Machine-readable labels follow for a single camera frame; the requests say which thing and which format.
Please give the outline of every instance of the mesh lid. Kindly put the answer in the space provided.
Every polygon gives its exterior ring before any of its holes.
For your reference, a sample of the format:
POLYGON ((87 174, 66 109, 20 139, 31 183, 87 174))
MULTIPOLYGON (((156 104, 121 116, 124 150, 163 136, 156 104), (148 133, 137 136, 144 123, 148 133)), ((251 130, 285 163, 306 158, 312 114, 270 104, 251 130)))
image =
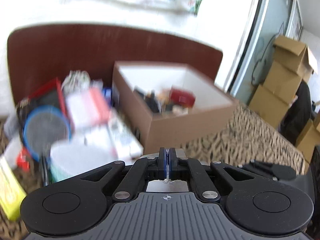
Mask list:
POLYGON ((56 141, 69 139, 70 127, 61 112, 54 107, 39 107, 27 119, 24 140, 33 157, 50 154, 51 145, 56 141))

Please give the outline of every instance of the small items in box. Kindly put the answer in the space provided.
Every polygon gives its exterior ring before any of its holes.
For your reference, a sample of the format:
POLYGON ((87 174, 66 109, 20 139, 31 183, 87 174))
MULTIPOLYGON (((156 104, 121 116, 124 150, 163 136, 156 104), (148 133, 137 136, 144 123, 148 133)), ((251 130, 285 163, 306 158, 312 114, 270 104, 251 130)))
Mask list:
POLYGON ((137 87, 134 91, 143 98, 154 114, 187 114, 188 109, 192 108, 196 101, 196 97, 191 92, 177 88, 171 88, 171 90, 163 89, 159 94, 155 94, 154 91, 146 94, 137 87))

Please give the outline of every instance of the pink package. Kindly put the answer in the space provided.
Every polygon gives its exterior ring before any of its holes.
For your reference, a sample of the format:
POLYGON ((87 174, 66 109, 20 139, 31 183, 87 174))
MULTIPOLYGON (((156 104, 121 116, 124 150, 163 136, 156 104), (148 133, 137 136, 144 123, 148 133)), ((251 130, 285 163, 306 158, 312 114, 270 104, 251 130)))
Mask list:
POLYGON ((110 108, 98 88, 70 94, 66 103, 74 130, 107 123, 110 118, 110 108))

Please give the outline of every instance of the brown chair back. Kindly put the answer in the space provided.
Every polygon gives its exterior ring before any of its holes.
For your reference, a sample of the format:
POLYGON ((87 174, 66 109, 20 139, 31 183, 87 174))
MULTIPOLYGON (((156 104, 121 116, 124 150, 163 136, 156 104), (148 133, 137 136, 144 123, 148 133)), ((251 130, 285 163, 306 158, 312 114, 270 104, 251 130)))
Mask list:
POLYGON ((215 79, 222 52, 177 36, 98 24, 50 24, 13 31, 8 66, 15 103, 54 77, 86 70, 111 86, 117 60, 187 63, 215 79))

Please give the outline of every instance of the box lid flap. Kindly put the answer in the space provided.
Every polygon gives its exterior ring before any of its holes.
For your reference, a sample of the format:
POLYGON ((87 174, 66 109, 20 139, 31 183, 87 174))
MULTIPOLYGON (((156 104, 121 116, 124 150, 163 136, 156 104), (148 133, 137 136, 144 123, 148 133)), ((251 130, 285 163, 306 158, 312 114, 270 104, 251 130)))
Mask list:
POLYGON ((297 56, 300 55, 306 47, 303 42, 295 41, 282 35, 276 38, 274 45, 286 49, 297 56))
POLYGON ((308 47, 308 60, 309 60, 310 67, 314 70, 316 74, 318 74, 318 62, 309 47, 308 47))

